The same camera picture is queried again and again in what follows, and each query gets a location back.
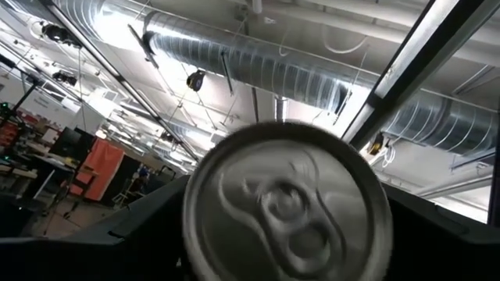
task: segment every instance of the ceiling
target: ceiling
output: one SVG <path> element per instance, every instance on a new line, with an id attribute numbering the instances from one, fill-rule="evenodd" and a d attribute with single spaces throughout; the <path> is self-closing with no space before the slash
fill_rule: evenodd
<path id="1" fill-rule="evenodd" d="M 241 5 L 245 4 L 245 0 L 137 2 L 146 3 L 148 8 L 145 10 L 167 11 L 235 33 L 244 31 L 241 20 L 245 18 L 250 37 L 280 46 L 279 52 L 283 55 L 294 49 L 321 58 L 322 62 L 342 69 L 342 74 L 348 77 L 350 83 L 358 79 L 373 83 L 377 80 L 379 74 L 388 67 L 399 45 L 427 4 L 426 0 L 262 0 L 262 13 L 250 12 L 245 17 L 241 13 Z M 15 15 L 18 17 L 15 19 L 12 14 L 1 9 L 0 13 L 8 26 L 1 26 L 2 41 L 20 54 L 36 53 L 35 56 L 43 59 L 32 59 L 32 61 L 43 70 L 50 71 L 49 67 L 41 66 L 43 60 L 56 62 L 57 67 L 67 69 L 74 75 L 78 74 L 78 70 L 81 71 L 83 81 L 81 85 L 84 86 L 85 94 L 91 94 L 96 91 L 95 89 L 106 89 L 119 93 L 121 102 L 132 99 L 87 51 L 82 50 L 79 53 L 75 48 L 57 45 L 36 36 L 41 34 L 37 25 L 40 19 L 20 13 Z M 275 118 L 274 93 L 255 89 L 258 108 L 258 114 L 255 116 L 250 85 L 231 80 L 234 89 L 232 94 L 226 77 L 207 73 L 202 89 L 198 93 L 190 91 L 185 85 L 185 80 L 188 74 L 196 70 L 195 66 L 156 56 L 160 65 L 157 71 L 145 59 L 144 52 L 127 29 L 127 24 L 134 22 L 122 20 L 114 23 L 112 26 L 102 23 L 100 27 L 101 32 L 109 39 L 107 42 L 90 39 L 112 66 L 148 99 L 165 120 L 175 120 L 189 130 L 203 131 L 209 136 L 218 134 L 223 137 L 242 126 L 256 122 L 257 119 L 263 121 Z M 422 87 L 435 94 L 497 110 L 496 89 L 500 87 L 499 26 L 500 13 L 497 12 Z M 25 42 L 25 46 L 14 44 L 15 39 Z M 84 92 L 78 88 L 70 90 L 76 94 Z M 332 133 L 342 134 L 347 127 L 346 124 L 352 120 L 356 109 L 361 107 L 366 96 L 367 93 L 353 91 L 353 96 L 346 105 L 346 108 L 351 110 L 344 110 L 340 116 L 288 100 L 286 117 L 314 123 Z M 141 124 L 149 122 L 134 113 L 128 112 L 128 114 L 134 119 L 127 122 L 128 126 L 135 130 L 140 130 Z M 184 140 L 196 147 L 197 153 L 201 155 L 209 150 L 201 148 L 203 145 L 196 140 L 189 138 Z M 382 169 L 379 163 L 374 166 L 375 170 L 383 170 L 385 175 L 393 180 L 400 179 L 415 188 L 445 180 L 450 175 L 449 162 L 455 157 L 454 155 L 432 148 L 410 144 L 406 146 L 409 148 L 398 150 L 414 157 L 399 156 L 397 165 L 393 163 L 390 168 Z M 413 165 L 417 162 L 428 163 L 430 155 L 434 157 L 432 161 L 434 165 L 422 165 L 420 174 L 425 176 L 416 175 L 413 172 Z M 439 173 L 435 173 L 437 169 L 433 168 L 436 165 L 443 167 L 439 169 Z"/>

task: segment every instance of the floor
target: floor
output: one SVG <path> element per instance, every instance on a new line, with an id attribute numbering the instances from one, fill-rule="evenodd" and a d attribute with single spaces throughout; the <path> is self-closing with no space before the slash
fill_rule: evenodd
<path id="1" fill-rule="evenodd" d="M 41 194 L 38 199 L 49 202 L 51 197 L 48 194 Z M 116 211 L 116 209 L 96 203 L 82 202 L 68 219 L 64 219 L 63 214 L 71 209 L 73 201 L 72 197 L 68 197 L 61 201 L 47 216 L 39 217 L 33 225 L 31 235 L 50 238 L 66 237 Z"/>

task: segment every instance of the can lid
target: can lid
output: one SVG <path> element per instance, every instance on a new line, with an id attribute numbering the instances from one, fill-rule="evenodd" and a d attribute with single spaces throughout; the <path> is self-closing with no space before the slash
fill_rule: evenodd
<path id="1" fill-rule="evenodd" d="M 377 177 L 352 147 L 260 123 L 210 151 L 187 185 L 184 242 L 201 280 L 378 280 L 392 246 Z"/>

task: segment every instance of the pull tab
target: pull tab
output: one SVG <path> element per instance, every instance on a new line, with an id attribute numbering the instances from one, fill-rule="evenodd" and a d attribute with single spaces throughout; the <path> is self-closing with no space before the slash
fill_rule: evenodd
<path id="1" fill-rule="evenodd" d="M 257 204 L 271 251 L 290 277 L 337 275 L 344 239 L 317 190 L 295 179 L 273 179 L 259 188 Z"/>

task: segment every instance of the can rim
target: can rim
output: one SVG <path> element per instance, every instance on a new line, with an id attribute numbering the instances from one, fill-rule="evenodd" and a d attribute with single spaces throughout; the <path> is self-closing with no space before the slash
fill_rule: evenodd
<path id="1" fill-rule="evenodd" d="M 304 123 L 258 123 L 245 127 L 222 140 L 202 159 L 186 186 L 182 223 L 184 245 L 193 270 L 200 280 L 221 280 L 206 260 L 200 239 L 196 235 L 196 202 L 204 182 L 221 164 L 242 148 L 264 141 L 296 141 L 324 150 L 336 158 L 358 185 L 367 208 L 370 249 L 366 251 L 364 269 L 347 280 L 381 280 L 387 270 L 392 250 L 392 217 L 384 189 L 361 155 L 349 144 L 330 133 Z"/>

